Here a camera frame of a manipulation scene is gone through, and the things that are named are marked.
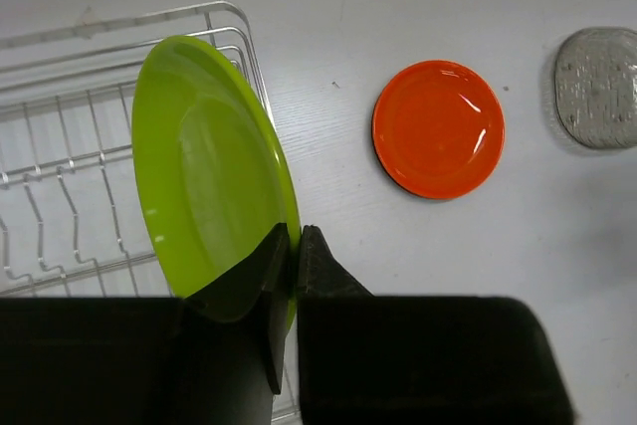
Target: plate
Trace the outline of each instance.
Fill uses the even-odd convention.
[[[452,199],[481,185],[498,164],[505,120],[493,91],[476,73],[442,60],[394,77],[374,109],[378,158],[407,191]]]
[[[178,36],[152,49],[135,90],[132,152],[146,228],[176,296],[245,259],[277,223],[297,249],[299,211],[272,124],[209,44]]]

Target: metal wire rack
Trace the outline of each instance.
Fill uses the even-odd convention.
[[[130,111],[143,59],[174,34],[224,53],[273,120],[229,2],[0,39],[0,296],[170,294],[136,195]],[[295,355],[290,343],[273,422],[298,419]]]

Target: white tabletop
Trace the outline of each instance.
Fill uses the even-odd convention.
[[[0,0],[0,35],[210,0]],[[585,154],[550,115],[555,49],[637,26],[637,0],[230,0],[252,21],[305,224],[378,294],[504,295],[544,324],[581,423],[637,423],[637,152]],[[497,93],[507,142],[457,200],[409,195],[370,141],[383,86],[449,59]]]

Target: lime green bowl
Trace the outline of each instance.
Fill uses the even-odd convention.
[[[188,297],[250,255],[277,223],[301,239],[290,171],[243,76],[209,44],[170,37],[143,63],[132,110],[139,201],[174,294]],[[290,319],[294,317],[290,302]]]

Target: white wire dish rack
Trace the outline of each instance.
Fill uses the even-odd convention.
[[[229,2],[0,39],[0,296],[170,294],[136,194],[130,110],[143,59],[174,34],[226,55],[272,120],[248,19]],[[273,422],[298,420],[293,337]]]

